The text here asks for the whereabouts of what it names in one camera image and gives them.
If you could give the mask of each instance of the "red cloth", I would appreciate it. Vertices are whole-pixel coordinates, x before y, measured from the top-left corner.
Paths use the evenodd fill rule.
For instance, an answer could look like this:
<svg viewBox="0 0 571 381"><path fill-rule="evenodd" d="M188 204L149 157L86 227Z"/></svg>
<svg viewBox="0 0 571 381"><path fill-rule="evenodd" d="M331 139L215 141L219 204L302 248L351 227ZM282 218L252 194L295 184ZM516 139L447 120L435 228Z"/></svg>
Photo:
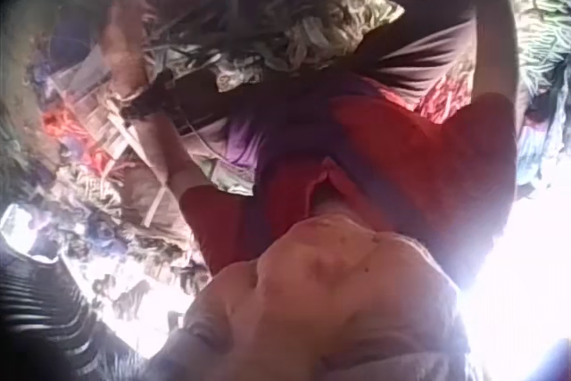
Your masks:
<svg viewBox="0 0 571 381"><path fill-rule="evenodd" d="M87 165L98 176L101 176L105 170L107 162L111 160L111 156L97 146L94 139L79 124L75 115L65 107L53 109L44 113L42 120L44 122L44 130L51 137L61 139L62 137L73 137L77 139L83 147L83 155L81 162Z"/></svg>
<svg viewBox="0 0 571 381"><path fill-rule="evenodd" d="M339 97L335 119L355 150L392 180L438 232L425 243L454 275L473 276L505 224L515 193L516 140L512 105L483 95L442 125L382 97ZM375 202L367 201L331 160L283 163L266 185L266 216L273 239L308 217L315 185L327 180L375 230L390 230ZM189 189L180 200L213 273L251 259L240 227L248 197L209 186Z"/></svg>

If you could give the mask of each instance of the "person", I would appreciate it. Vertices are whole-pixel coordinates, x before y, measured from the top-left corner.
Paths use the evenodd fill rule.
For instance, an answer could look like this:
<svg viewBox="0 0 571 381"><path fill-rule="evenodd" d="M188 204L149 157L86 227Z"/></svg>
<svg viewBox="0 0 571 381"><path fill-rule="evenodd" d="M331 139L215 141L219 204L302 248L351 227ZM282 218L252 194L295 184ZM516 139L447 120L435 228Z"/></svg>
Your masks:
<svg viewBox="0 0 571 381"><path fill-rule="evenodd" d="M230 114L217 147L255 168L253 196L215 188L165 114L136 122L214 276L150 378L480 379L459 286L515 192L513 13L509 0L394 2L404 15L354 54L259 84L268 96ZM104 37L125 94L148 84L141 4L116 0ZM408 109L474 37L471 105L442 125Z"/></svg>

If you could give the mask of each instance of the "finger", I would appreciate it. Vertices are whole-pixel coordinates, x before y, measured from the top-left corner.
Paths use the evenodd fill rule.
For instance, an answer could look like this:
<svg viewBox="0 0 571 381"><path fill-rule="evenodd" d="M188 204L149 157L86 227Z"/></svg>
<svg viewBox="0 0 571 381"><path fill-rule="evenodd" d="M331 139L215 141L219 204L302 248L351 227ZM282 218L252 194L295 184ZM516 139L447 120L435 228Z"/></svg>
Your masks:
<svg viewBox="0 0 571 381"><path fill-rule="evenodd" d="M116 22L120 16L121 7L124 0L112 0L111 7L109 8L108 20L109 22Z"/></svg>

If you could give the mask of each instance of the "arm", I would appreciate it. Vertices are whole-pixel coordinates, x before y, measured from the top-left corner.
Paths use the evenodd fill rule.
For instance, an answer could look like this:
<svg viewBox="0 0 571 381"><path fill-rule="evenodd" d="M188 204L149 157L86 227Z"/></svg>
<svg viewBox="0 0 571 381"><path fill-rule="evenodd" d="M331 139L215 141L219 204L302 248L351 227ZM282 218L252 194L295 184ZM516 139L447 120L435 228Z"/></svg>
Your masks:
<svg viewBox="0 0 571 381"><path fill-rule="evenodd" d="M475 0L476 3L476 71L473 97L484 94L505 96L513 105L517 100L518 61L514 14L509 0ZM516 128L522 113L516 117Z"/></svg>
<svg viewBox="0 0 571 381"><path fill-rule="evenodd" d="M135 121L134 126L151 168L177 200L187 189L212 186L191 159L177 129L164 113Z"/></svg>
<svg viewBox="0 0 571 381"><path fill-rule="evenodd" d="M102 49L112 72L114 90L121 96L133 94L148 84L143 51L143 18L147 12L145 0L113 0L109 12ZM133 125L151 169L177 199L191 187L211 185L165 114L151 115L134 121Z"/></svg>

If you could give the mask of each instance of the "bright light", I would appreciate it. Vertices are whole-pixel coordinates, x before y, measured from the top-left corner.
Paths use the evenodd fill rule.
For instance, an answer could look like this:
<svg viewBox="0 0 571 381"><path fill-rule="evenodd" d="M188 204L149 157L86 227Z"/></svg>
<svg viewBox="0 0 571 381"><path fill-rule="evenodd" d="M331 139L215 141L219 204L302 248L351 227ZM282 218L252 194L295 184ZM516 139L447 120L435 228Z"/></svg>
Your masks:
<svg viewBox="0 0 571 381"><path fill-rule="evenodd" d="M36 242L37 231L29 227L32 215L18 204L8 206L0 219L0 232L6 243L18 253L28 254Z"/></svg>
<svg viewBox="0 0 571 381"><path fill-rule="evenodd" d="M86 226L81 225L80 223L76 223L75 227L73 227L73 232L75 232L78 236L83 236L86 233Z"/></svg>
<svg viewBox="0 0 571 381"><path fill-rule="evenodd" d="M571 164L558 173L552 188L514 205L462 303L475 354L493 379L525 379L571 336Z"/></svg>

